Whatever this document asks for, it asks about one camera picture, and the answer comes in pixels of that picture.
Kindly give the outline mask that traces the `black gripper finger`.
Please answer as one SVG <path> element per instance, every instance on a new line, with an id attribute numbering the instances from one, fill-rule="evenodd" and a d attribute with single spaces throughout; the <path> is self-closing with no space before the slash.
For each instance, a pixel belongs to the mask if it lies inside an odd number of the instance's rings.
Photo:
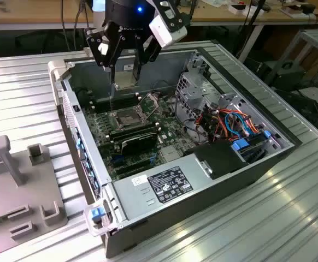
<path id="1" fill-rule="evenodd" d="M 125 36 L 120 26 L 109 21 L 103 29 L 86 28 L 84 35 L 99 67 L 110 70 L 110 81 L 115 81 L 115 65 L 124 49 Z"/>
<path id="2" fill-rule="evenodd" d="M 133 76 L 138 81 L 142 66 L 154 62 L 161 51 L 161 46 L 153 34 L 136 34 L 134 37 L 136 56 L 134 60 Z"/>

